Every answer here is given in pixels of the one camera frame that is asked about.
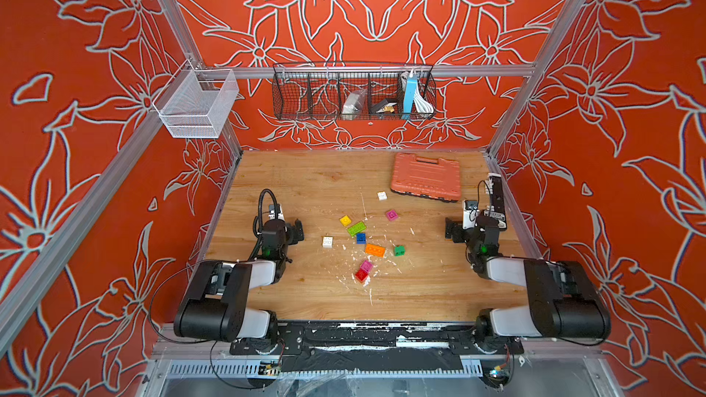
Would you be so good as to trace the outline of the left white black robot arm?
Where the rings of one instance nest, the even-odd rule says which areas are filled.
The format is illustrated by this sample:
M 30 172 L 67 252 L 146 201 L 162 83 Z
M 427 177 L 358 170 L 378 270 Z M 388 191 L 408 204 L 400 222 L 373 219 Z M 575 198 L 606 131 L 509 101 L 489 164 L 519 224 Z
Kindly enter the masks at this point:
M 174 334 L 211 342 L 253 342 L 270 351 L 279 344 L 275 312 L 250 308 L 251 290 L 278 283 L 292 262 L 289 248 L 304 240 L 302 222 L 286 222 L 274 192 L 262 189 L 253 220 L 256 242 L 240 262 L 198 264 L 174 319 Z

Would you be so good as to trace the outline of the orange plastic tool case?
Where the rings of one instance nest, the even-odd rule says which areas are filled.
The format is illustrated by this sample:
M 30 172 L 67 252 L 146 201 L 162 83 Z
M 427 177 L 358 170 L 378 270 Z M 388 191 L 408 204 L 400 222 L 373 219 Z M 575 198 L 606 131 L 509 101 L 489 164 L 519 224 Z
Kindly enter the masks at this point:
M 458 202 L 461 199 L 461 165 L 444 158 L 397 154 L 390 189 L 401 195 Z

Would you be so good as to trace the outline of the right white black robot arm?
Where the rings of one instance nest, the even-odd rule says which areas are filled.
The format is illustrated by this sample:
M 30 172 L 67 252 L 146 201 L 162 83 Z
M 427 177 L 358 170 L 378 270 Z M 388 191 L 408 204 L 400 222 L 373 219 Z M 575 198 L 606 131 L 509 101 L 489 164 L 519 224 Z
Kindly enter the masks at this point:
M 465 245 L 465 257 L 482 279 L 522 287 L 528 303 L 505 309 L 483 309 L 475 321 L 474 339 L 487 349 L 510 338 L 556 338 L 583 346 L 599 345 L 611 332 L 610 313 L 584 267 L 575 261 L 506 257 L 499 236 L 507 230 L 501 203 L 480 209 L 463 202 L 463 218 L 448 218 L 445 237 Z

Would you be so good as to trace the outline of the yellow lego brick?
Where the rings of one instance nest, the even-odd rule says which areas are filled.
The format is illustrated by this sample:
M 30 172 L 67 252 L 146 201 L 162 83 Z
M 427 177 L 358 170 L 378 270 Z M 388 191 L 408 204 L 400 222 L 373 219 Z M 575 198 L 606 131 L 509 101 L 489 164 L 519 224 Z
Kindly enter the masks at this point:
M 352 224 L 351 218 L 347 215 L 343 216 L 339 221 L 344 227 L 349 227 Z

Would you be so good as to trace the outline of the lime green lego brick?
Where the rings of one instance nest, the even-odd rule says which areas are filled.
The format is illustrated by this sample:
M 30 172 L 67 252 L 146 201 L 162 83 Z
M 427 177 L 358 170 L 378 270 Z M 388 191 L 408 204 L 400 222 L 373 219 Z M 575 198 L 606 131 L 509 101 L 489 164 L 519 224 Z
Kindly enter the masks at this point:
M 365 222 L 357 222 L 347 228 L 347 232 L 351 237 L 355 237 L 358 233 L 363 233 L 366 230 L 367 225 L 365 224 Z

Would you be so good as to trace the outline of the black handheld scraper tool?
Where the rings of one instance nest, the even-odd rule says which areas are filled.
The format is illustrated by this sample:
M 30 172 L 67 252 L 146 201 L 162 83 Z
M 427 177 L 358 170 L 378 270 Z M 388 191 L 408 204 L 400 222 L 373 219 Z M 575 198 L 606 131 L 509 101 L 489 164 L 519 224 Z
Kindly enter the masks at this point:
M 498 173 L 488 174 L 488 194 L 490 206 L 486 210 L 486 216 L 491 218 L 500 231 L 507 230 L 507 215 L 504 199 L 504 188 L 502 177 Z

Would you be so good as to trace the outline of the clear plastic wall bin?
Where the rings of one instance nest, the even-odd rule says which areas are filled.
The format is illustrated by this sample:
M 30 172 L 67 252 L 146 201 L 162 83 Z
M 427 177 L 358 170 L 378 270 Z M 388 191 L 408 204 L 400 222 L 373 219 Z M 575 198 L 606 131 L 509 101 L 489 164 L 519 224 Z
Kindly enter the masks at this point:
M 154 107 L 173 138 L 217 139 L 239 92 L 232 72 L 213 81 L 186 70 L 176 76 Z

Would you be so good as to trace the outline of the light blue box in basket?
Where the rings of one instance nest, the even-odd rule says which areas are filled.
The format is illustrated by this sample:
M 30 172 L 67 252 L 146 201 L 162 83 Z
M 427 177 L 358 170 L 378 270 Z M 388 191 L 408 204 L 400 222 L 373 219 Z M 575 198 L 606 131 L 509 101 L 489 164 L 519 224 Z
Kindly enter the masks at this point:
M 410 76 L 404 85 L 403 110 L 401 119 L 409 119 L 413 112 L 415 95 L 417 93 L 417 78 Z

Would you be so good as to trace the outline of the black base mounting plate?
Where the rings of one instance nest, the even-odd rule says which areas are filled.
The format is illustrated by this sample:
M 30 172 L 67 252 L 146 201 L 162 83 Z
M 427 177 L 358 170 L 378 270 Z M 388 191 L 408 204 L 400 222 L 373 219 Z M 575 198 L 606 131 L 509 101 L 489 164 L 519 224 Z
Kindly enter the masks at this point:
M 283 321 L 276 336 L 231 343 L 233 356 L 270 356 L 286 373 L 452 373 L 479 377 L 524 354 L 516 337 L 475 340 L 472 323 Z

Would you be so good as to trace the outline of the red lego brick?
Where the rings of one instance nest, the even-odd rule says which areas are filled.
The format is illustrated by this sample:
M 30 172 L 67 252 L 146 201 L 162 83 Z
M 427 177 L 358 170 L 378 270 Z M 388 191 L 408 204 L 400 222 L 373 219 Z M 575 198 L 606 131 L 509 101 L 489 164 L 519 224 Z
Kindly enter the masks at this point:
M 365 283 L 369 279 L 369 272 L 360 268 L 355 274 L 355 279 L 360 283 Z

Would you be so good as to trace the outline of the pink lego brick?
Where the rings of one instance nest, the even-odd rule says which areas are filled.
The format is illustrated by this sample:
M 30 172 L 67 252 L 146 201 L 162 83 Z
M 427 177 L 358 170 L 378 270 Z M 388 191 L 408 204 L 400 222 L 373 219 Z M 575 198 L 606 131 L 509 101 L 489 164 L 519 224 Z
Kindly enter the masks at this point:
M 366 273 L 369 273 L 372 268 L 373 268 L 373 263 L 371 263 L 371 261 L 369 261 L 369 260 L 363 261 L 362 264 L 360 265 L 360 269 L 365 271 Z

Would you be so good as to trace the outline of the silver packet in basket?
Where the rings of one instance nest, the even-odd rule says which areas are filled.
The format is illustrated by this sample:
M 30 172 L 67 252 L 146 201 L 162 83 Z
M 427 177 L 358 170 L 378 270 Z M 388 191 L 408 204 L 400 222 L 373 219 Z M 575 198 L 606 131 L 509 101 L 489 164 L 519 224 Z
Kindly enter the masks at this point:
M 367 92 L 365 90 L 359 89 L 351 92 L 343 104 L 341 119 L 343 119 L 343 121 L 353 121 L 353 119 L 356 119 L 363 113 L 366 106 Z

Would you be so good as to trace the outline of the orange long lego brick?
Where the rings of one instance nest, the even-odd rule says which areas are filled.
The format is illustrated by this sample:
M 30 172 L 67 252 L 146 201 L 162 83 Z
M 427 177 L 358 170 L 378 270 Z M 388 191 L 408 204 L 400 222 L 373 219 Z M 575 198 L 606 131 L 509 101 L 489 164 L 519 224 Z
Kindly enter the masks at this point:
M 384 246 L 377 246 L 376 244 L 367 244 L 365 246 L 365 253 L 374 257 L 384 257 L 385 252 L 386 248 Z

